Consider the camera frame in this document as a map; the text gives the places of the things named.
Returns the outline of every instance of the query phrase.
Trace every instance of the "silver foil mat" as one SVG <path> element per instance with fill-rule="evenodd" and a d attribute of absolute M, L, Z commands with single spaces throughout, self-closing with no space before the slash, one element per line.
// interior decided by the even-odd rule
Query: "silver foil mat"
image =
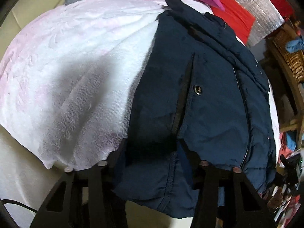
<path fill-rule="evenodd" d="M 256 45 L 285 22 L 270 0 L 236 1 L 256 18 L 247 42 L 249 47 Z"/>

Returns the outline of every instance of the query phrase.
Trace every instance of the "white blanket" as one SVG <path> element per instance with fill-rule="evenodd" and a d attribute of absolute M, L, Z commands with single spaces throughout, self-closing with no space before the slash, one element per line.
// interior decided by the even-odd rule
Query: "white blanket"
<path fill-rule="evenodd" d="M 47 168 L 106 159 L 127 136 L 164 2 L 84 0 L 39 16 L 0 63 L 0 124 Z"/>

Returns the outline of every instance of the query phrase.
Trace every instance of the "navy blue jacket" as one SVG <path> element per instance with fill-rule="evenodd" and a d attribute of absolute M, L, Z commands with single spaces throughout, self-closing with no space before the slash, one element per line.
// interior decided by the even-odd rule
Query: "navy blue jacket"
<path fill-rule="evenodd" d="M 177 139 L 201 160 L 241 167 L 262 192 L 275 175 L 268 80 L 220 18 L 166 0 L 136 89 L 126 165 L 115 193 L 174 218 L 193 217 L 198 198 L 185 180 Z"/>

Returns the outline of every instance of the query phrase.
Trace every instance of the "jacket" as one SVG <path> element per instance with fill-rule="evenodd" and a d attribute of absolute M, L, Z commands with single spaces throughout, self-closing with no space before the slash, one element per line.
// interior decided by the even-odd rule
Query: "jacket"
<path fill-rule="evenodd" d="M 274 179 L 276 147 L 268 80 L 251 52 L 222 19 L 166 2 L 133 99 L 114 191 L 184 218 L 193 217 L 198 191 L 186 182 L 177 139 L 216 167 L 241 167 L 259 193 Z"/>

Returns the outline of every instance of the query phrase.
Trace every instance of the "black cable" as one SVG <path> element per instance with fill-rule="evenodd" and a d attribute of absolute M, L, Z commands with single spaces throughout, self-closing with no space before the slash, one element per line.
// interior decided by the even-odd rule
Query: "black cable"
<path fill-rule="evenodd" d="M 13 200 L 9 200 L 9 199 L 4 199 L 4 200 L 2 200 L 2 204 L 3 204 L 3 205 L 5 205 L 5 204 L 14 204 L 14 205 L 18 205 L 18 206 L 21 206 L 21 207 L 23 207 L 23 208 L 26 208 L 26 209 L 28 209 L 28 210 L 30 210 L 30 211 L 32 211 L 32 212 L 37 213 L 37 210 L 35 210 L 35 209 L 31 208 L 31 207 L 28 207 L 27 205 L 24 205 L 24 204 L 22 204 L 22 203 L 20 203 L 20 202 L 17 202 L 17 201 L 13 201 Z"/>

